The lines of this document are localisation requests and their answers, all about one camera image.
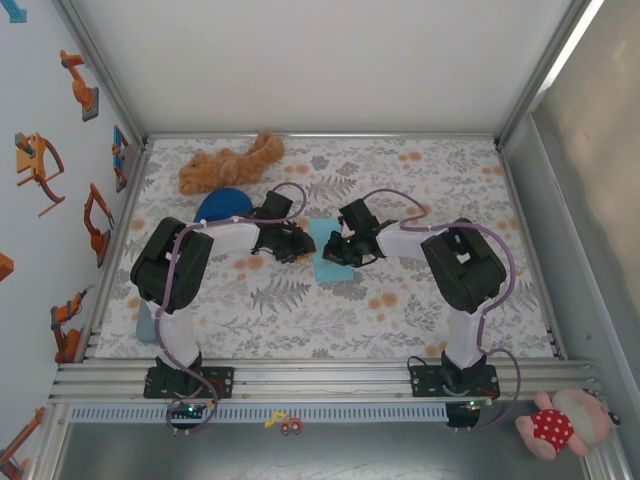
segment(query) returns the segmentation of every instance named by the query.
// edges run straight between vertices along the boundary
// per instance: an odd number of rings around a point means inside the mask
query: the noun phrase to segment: small toy car
[[[264,428],[273,427],[278,420],[282,419],[282,425],[280,425],[280,432],[287,436],[290,432],[294,435],[299,435],[302,431],[302,421],[299,418],[291,418],[284,412],[273,412],[271,420],[265,422]]]
[[[300,435],[302,431],[302,422],[299,418],[288,418],[282,425],[280,425],[280,432],[283,435],[289,435],[289,432],[293,432],[294,435]]]

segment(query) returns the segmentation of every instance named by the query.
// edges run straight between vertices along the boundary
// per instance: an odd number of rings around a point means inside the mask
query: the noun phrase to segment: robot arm
[[[478,349],[478,328],[484,309],[507,278],[500,259],[482,235],[470,228],[439,232],[402,230],[392,221],[382,224],[362,199],[340,209],[340,220],[354,232],[333,232],[323,257],[358,268],[380,258],[426,260],[440,293],[451,307],[449,341],[442,355],[444,381],[450,391],[468,389],[486,357]],[[456,224],[470,223],[459,219]],[[373,260],[364,261],[364,257]]]
[[[233,217],[227,222],[204,225],[198,231],[186,233],[179,246],[178,260],[172,276],[167,308],[159,318],[159,330],[164,347],[160,360],[173,370],[180,365],[171,361],[168,350],[177,362],[196,370],[200,351],[195,342],[193,322],[185,310],[196,297],[211,256],[224,255],[236,250],[269,251],[282,263],[294,262],[300,255],[315,252],[311,237],[293,222],[261,223],[287,217],[293,202],[274,191],[267,192],[262,206],[246,217]],[[187,225],[167,217],[163,219],[144,247],[131,270],[131,281],[138,287],[140,297],[158,310],[165,300],[170,259],[178,234]],[[190,384],[197,388],[197,382]]]

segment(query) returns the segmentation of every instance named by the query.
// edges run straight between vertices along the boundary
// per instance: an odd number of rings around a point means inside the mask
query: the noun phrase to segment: pink stuffed toy
[[[589,390],[560,390],[553,399],[538,392],[535,402],[540,411],[518,417],[516,427],[527,448],[542,460],[553,460],[567,445],[584,457],[620,425]]]

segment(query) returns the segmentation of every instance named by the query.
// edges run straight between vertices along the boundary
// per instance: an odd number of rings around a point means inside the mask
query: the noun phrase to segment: printed fabric mat
[[[140,299],[129,273],[160,220],[193,220],[205,194],[178,192],[178,170],[198,151],[246,151],[250,138],[157,140],[102,324],[97,357],[152,358],[158,350],[135,336]],[[298,223],[335,217],[338,208],[380,187],[406,192],[431,211],[430,224],[467,217],[495,229],[514,253],[517,283],[509,300],[488,315],[485,348],[502,346],[519,357],[550,357],[552,350],[490,138],[384,140],[284,138],[285,157],[262,182],[238,187],[254,204],[269,188],[301,184],[309,202]],[[295,199],[293,188],[280,193]],[[400,197],[367,200],[382,222],[417,209]],[[490,245],[507,265],[500,247]],[[193,312],[197,341],[208,358],[406,358],[439,356],[448,336],[449,306],[426,261],[390,258],[354,271],[354,280],[317,284],[311,258],[283,265],[247,251],[211,258]]]

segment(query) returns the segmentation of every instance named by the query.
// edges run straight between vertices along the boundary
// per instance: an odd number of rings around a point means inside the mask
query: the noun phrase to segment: black mounting plate
[[[409,367],[409,375],[411,376],[411,392],[414,398],[451,397],[462,399],[465,397],[494,398],[500,396],[498,375],[496,367],[493,365],[484,365],[473,386],[466,393],[460,395],[453,394],[446,388],[442,379],[442,365],[428,367],[412,365]]]
[[[167,390],[163,390],[162,387],[164,385],[159,385],[157,382],[154,382],[153,379],[157,378],[155,375],[158,367],[151,367],[147,372],[147,377],[145,378],[144,384],[144,398],[170,398],[176,399],[176,394],[173,392],[169,392]],[[234,369],[232,367],[201,367],[200,375],[209,380],[216,393],[218,394],[219,399],[223,398],[231,398],[231,394],[233,393],[233,373]],[[200,392],[198,392],[190,399],[197,398],[211,398],[211,392],[206,388],[202,388]]]

